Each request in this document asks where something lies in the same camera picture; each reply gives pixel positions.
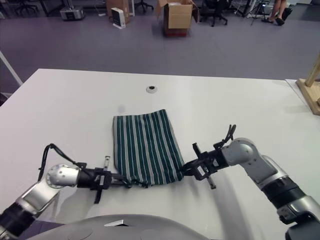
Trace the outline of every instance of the white pole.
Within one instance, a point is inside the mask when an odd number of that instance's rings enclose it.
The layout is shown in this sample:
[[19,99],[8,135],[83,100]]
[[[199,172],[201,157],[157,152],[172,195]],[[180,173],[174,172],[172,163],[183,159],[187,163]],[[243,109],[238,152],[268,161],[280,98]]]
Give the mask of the white pole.
[[15,81],[19,84],[19,86],[21,86],[23,84],[23,82],[21,81],[20,77],[17,75],[17,73],[15,72],[15,70],[12,68],[12,66],[10,65],[10,63],[7,61],[5,55],[3,55],[3,53],[0,51],[0,59],[3,61],[3,63],[6,65],[6,67],[9,69],[10,73],[12,74],[12,76],[14,77]]

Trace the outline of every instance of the black bag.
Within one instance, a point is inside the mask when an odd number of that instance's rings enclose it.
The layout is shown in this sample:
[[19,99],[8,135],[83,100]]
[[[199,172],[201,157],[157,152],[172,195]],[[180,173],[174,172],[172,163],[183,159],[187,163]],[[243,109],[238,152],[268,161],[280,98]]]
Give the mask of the black bag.
[[283,13],[282,13],[282,19],[285,21],[287,17],[291,14],[292,9],[291,8],[285,8]]

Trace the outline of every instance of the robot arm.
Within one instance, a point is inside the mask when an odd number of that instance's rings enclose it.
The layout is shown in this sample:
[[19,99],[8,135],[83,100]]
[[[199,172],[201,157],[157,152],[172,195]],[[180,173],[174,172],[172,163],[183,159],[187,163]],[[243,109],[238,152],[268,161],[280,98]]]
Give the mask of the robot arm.
[[182,167],[184,175],[195,176],[197,180],[208,179],[214,189],[216,186],[209,178],[211,174],[241,165],[275,206],[279,219],[285,224],[297,223],[289,228],[286,239],[320,239],[320,205],[306,195],[270,157],[261,155],[252,141],[236,138],[229,145],[223,146],[232,139],[232,134],[226,139],[213,145],[215,150],[210,152],[201,152],[194,143],[193,149],[198,159]]
[[[54,149],[75,166],[55,165],[43,177],[49,149]],[[86,168],[87,164],[84,162],[71,160],[54,144],[46,146],[39,168],[38,182],[0,215],[0,240],[17,239],[54,201],[64,187],[97,190],[95,204],[99,203],[102,190],[108,189],[111,185],[124,185],[131,188],[132,185],[126,177],[108,171],[109,158],[106,156],[103,168],[90,169]]]
[[0,240],[16,239],[53,202],[66,186],[78,184],[81,170],[65,164],[53,166],[0,215]]

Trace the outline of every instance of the gray carpet floor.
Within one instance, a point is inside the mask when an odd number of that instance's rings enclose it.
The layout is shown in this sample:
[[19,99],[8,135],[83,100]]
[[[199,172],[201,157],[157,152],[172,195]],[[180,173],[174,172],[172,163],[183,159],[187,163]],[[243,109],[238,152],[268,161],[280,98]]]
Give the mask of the gray carpet floor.
[[[319,53],[320,22],[293,10],[284,26],[227,15],[228,26],[192,22],[187,37],[166,38],[153,13],[117,29],[106,16],[0,20],[0,49],[26,81],[37,69],[284,80],[306,78]],[[18,88],[0,65],[0,91]]]

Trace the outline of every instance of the open cardboard box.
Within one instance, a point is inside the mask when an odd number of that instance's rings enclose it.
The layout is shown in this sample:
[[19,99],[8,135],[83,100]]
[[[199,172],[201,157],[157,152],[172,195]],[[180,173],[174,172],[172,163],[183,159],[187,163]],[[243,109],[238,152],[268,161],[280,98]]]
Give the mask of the open cardboard box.
[[164,29],[188,29],[191,18],[198,22],[199,10],[192,0],[158,0],[155,15],[159,18],[164,8]]

